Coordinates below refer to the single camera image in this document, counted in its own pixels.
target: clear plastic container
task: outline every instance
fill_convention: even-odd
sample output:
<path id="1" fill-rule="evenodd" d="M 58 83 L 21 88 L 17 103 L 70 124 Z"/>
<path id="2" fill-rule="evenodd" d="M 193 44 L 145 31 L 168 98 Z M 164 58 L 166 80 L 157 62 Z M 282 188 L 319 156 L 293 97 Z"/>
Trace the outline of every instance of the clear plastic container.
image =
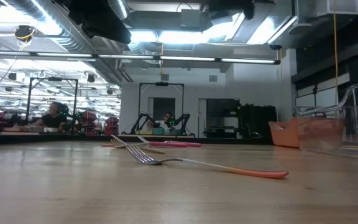
<path id="1" fill-rule="evenodd" d="M 358 158 L 357 93 L 358 84 L 346 91 L 338 105 L 296 108 L 300 148 Z"/>

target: black metal frame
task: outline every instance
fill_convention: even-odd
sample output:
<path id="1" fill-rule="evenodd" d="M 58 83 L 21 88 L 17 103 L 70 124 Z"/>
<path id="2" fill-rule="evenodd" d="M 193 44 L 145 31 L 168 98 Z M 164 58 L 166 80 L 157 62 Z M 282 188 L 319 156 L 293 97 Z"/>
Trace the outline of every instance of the black metal frame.
<path id="1" fill-rule="evenodd" d="M 36 83 L 34 86 L 32 86 L 32 82 L 34 80 L 40 80 L 39 82 L 42 82 L 43 80 L 48 80 L 51 82 L 61 82 L 61 81 L 74 81 L 75 82 L 75 93 L 74 93 L 74 107 L 73 107 L 73 115 L 75 114 L 75 109 L 77 105 L 77 93 L 78 93 L 78 79 L 77 78 L 30 78 L 30 85 L 29 85 L 29 98 L 27 99 L 27 111 L 25 113 L 25 122 L 29 122 L 29 113 L 30 113 L 30 101 L 31 101 L 31 91 L 33 88 L 35 88 L 38 83 Z M 73 121 L 71 122 L 71 133 L 74 133 L 74 125 L 75 125 L 75 116 L 72 117 Z"/>
<path id="2" fill-rule="evenodd" d="M 139 83 L 139 99 L 138 99 L 138 109 L 137 114 L 140 114 L 140 96 L 142 94 L 142 85 L 155 85 L 155 86 L 170 86 L 170 85 L 180 85 L 182 88 L 181 93 L 181 113 L 183 114 L 183 106 L 185 105 L 185 84 L 180 83 L 166 83 L 167 85 L 159 85 L 160 83 Z"/>

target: wooden tabletop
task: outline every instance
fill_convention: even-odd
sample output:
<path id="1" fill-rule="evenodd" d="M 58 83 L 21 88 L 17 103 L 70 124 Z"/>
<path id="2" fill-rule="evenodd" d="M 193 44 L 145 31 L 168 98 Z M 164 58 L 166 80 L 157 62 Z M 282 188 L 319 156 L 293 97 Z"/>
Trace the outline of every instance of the wooden tabletop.
<path id="1" fill-rule="evenodd" d="M 151 154 L 290 171 L 273 180 L 147 166 L 100 143 L 0 146 L 0 223 L 358 223 L 358 159 L 238 145 Z"/>

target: ceiling pipe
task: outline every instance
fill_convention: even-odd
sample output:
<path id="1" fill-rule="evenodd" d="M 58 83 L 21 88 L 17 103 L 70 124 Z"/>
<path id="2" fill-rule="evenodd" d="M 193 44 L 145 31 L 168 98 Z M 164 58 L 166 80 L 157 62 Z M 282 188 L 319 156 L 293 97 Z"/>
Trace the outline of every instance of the ceiling pipe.
<path id="1" fill-rule="evenodd" d="M 45 0 L 5 0 L 10 6 L 21 13 L 33 17 L 41 23 L 53 22 L 62 28 L 64 39 L 54 39 L 57 44 L 62 46 L 70 53 L 94 54 L 96 50 L 89 40 L 77 29 L 76 26 L 60 11 L 51 1 Z M 121 76 L 104 60 L 97 59 L 95 62 L 85 62 L 94 67 L 98 73 L 109 83 L 119 84 L 122 82 Z"/>
<path id="2" fill-rule="evenodd" d="M 114 11 L 120 20 L 129 15 L 129 7 L 125 0 L 108 0 L 110 8 Z"/>

